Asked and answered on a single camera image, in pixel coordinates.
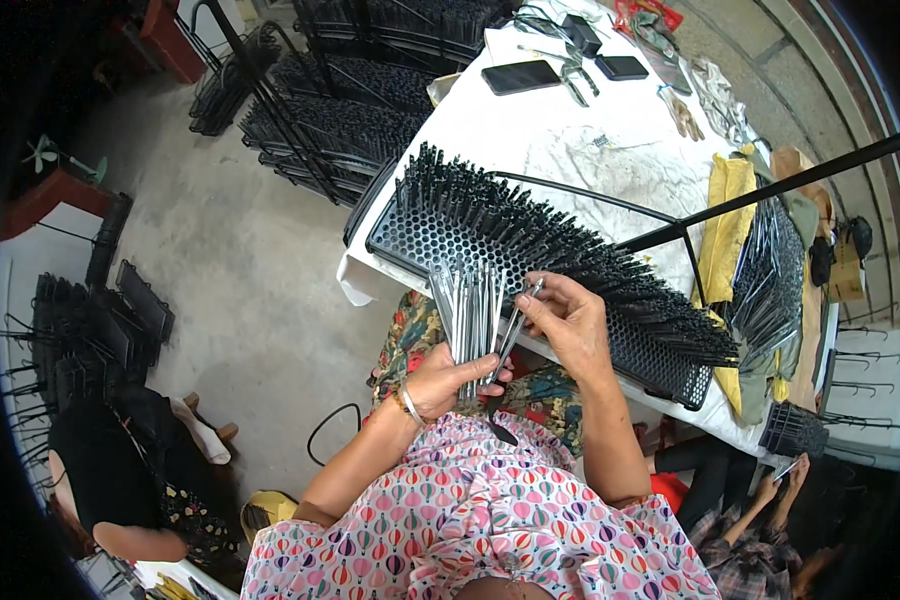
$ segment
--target wooden stool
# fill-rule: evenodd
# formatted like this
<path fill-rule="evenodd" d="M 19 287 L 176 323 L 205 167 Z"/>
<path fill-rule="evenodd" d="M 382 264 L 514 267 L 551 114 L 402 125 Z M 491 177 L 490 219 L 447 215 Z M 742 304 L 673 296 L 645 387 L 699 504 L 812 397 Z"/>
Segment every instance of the wooden stool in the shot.
<path fill-rule="evenodd" d="M 187 408 L 189 408 L 194 415 L 196 415 L 197 406 L 201 403 L 201 397 L 195 391 L 191 391 L 187 397 L 183 398 L 183 403 L 187 405 Z M 197 418 L 201 421 L 204 420 L 199 415 L 197 415 Z M 234 436 L 237 435 L 237 433 L 240 432 L 240 427 L 237 425 L 237 423 L 230 421 L 226 425 L 214 429 L 214 431 L 216 433 L 216 437 L 219 438 L 221 442 L 226 444 L 227 442 L 232 440 Z"/>

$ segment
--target black phone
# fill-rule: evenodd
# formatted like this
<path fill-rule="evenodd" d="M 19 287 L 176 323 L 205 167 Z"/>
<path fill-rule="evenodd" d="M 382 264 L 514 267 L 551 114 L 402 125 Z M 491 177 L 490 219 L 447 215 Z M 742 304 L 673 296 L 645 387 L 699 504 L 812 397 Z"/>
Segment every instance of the black phone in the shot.
<path fill-rule="evenodd" d="M 647 69 L 634 56 L 597 56 L 594 58 L 597 68 L 612 82 L 628 82 L 634 79 L 647 79 Z"/>
<path fill-rule="evenodd" d="M 480 75 L 498 96 L 514 94 L 518 91 L 540 90 L 559 86 L 561 78 L 546 60 L 528 60 L 500 66 L 488 66 Z"/>

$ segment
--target silver bangle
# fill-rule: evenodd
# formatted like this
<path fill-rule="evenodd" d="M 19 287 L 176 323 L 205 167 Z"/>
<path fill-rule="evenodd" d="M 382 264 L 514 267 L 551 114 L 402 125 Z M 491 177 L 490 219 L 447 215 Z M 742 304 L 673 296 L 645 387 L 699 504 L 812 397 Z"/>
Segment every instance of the silver bangle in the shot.
<path fill-rule="evenodd" d="M 404 405 L 409 411 L 409 415 L 413 417 L 413 420 L 416 421 L 416 424 L 421 428 L 426 429 L 427 423 L 423 422 L 423 419 L 420 418 L 420 415 L 417 412 L 417 407 L 414 406 L 414 402 L 410 400 L 410 394 L 408 393 L 406 386 L 400 387 L 400 400 L 403 401 Z"/>

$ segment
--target work glove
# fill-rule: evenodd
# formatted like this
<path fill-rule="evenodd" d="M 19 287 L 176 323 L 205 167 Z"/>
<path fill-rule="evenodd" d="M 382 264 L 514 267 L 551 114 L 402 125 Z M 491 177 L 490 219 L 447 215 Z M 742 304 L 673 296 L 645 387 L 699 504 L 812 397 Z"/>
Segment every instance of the work glove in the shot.
<path fill-rule="evenodd" d="M 656 90 L 656 95 L 666 103 L 673 123 L 676 124 L 676 132 L 680 134 L 681 138 L 686 138 L 687 134 L 690 134 L 690 139 L 695 142 L 705 139 L 704 133 L 697 126 L 697 121 L 694 120 L 690 109 L 683 100 L 677 97 L 677 93 L 670 85 L 661 85 L 660 89 Z"/>

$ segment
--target dark hair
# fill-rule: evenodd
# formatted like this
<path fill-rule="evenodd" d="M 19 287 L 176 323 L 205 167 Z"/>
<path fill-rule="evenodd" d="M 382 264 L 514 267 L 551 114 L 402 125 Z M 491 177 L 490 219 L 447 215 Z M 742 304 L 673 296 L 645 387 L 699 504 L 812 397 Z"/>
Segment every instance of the dark hair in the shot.
<path fill-rule="evenodd" d="M 84 530 L 84 526 L 60 505 L 55 493 L 47 498 L 48 525 L 57 540 L 67 549 L 75 561 L 97 553 L 97 543 Z"/>

